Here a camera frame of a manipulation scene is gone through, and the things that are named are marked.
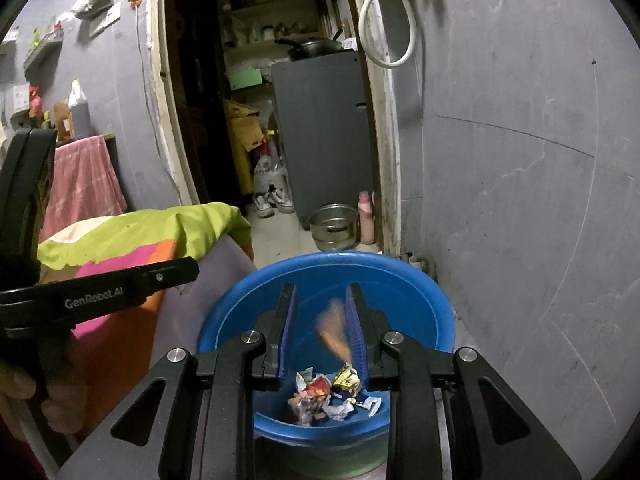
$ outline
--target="blue plastic bin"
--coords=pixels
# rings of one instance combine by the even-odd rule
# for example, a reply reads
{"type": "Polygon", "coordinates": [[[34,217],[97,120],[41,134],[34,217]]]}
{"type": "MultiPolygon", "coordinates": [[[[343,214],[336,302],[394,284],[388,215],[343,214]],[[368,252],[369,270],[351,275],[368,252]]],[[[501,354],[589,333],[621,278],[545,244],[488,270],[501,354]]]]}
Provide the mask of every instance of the blue plastic bin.
{"type": "MultiPolygon", "coordinates": [[[[413,337],[428,348],[452,350],[455,338],[453,312],[433,280],[399,260],[350,251],[297,256],[247,276],[211,309],[200,332],[198,352],[218,348],[229,338],[251,329],[261,312],[276,306],[282,285],[293,283],[297,286],[300,302],[290,370],[295,373],[313,366],[315,372],[335,373],[342,364],[320,342],[315,332],[316,319],[331,299],[344,299],[347,285],[354,282],[362,287],[367,304],[383,311],[394,330],[413,337]]],[[[289,381],[279,392],[256,395],[254,425],[257,436],[287,446],[310,447],[318,456],[327,456],[327,449],[331,448],[349,449],[350,457],[355,456],[356,447],[364,446],[363,449],[370,451],[367,442],[380,440],[380,437],[386,439],[389,425],[387,393],[377,394],[383,397],[383,405],[371,418],[360,410],[361,413],[345,422],[302,428],[278,420],[283,418],[286,399],[292,392],[293,384],[289,381]]]]}

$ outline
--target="gray cabinet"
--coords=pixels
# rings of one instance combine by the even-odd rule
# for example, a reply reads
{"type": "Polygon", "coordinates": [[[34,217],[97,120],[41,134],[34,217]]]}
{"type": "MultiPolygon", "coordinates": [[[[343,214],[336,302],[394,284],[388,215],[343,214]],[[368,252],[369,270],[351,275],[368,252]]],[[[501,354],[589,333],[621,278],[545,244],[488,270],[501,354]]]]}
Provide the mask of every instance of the gray cabinet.
{"type": "Polygon", "coordinates": [[[271,67],[280,141],[302,226],[326,203],[373,190],[369,119],[358,53],[271,67]]]}

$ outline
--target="trash bin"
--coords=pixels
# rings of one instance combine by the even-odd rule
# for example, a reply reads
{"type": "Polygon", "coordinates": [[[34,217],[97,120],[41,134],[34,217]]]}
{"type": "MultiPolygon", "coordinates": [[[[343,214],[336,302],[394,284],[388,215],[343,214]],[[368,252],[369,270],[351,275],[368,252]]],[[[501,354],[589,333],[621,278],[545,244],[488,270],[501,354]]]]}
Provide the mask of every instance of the trash bin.
{"type": "MultiPolygon", "coordinates": [[[[322,344],[315,326],[331,299],[344,299],[350,283],[360,284],[367,305],[384,312],[392,329],[428,348],[453,349],[453,312],[433,280],[399,260],[350,251],[297,256],[250,274],[213,306],[200,332],[198,352],[218,348],[251,329],[261,312],[275,308],[285,283],[296,285],[299,299],[290,357],[293,373],[309,366],[324,374],[340,369],[342,363],[322,344]]],[[[383,404],[371,418],[360,410],[344,422],[304,428],[279,420],[293,392],[289,382],[279,392],[259,392],[254,397],[255,435],[275,443],[272,455],[316,478],[350,478],[386,460],[388,393],[377,394],[383,404]]]]}

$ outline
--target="silver screw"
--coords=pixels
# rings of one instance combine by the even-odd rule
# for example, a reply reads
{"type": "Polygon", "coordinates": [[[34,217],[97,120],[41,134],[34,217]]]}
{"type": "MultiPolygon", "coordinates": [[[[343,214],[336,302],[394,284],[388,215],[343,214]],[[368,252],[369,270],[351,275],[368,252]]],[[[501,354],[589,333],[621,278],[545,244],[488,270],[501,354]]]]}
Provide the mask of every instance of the silver screw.
{"type": "Polygon", "coordinates": [[[185,357],[187,357],[187,352],[185,352],[182,348],[174,348],[173,350],[169,350],[169,353],[166,355],[166,358],[169,359],[172,363],[179,363],[185,357]]]}
{"type": "Polygon", "coordinates": [[[385,341],[390,345],[398,345],[404,341],[404,336],[401,333],[392,330],[385,334],[385,341]]]}
{"type": "Polygon", "coordinates": [[[476,352],[473,348],[461,348],[458,351],[458,355],[460,356],[460,359],[462,359],[463,361],[466,361],[467,363],[470,363],[471,361],[475,361],[476,358],[478,357],[478,352],[476,352]]]}
{"type": "Polygon", "coordinates": [[[256,341],[258,341],[258,339],[260,339],[260,332],[258,332],[257,330],[247,330],[242,334],[241,338],[242,342],[244,343],[255,343],[256,341]]]}

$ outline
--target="human hand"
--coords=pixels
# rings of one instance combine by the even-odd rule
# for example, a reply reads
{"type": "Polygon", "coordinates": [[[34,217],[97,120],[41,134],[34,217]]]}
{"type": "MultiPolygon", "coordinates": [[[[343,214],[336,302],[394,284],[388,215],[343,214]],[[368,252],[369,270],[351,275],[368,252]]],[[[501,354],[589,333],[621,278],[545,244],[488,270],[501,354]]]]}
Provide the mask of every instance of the human hand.
{"type": "MultiPolygon", "coordinates": [[[[88,391],[82,377],[78,343],[74,337],[69,339],[66,357],[65,367],[47,380],[49,398],[42,403],[42,413],[52,430],[75,434],[84,426],[88,391]]],[[[12,435],[22,441],[25,438],[8,399],[27,400],[35,393],[36,381],[29,374],[0,360],[0,416],[12,435]]]]}

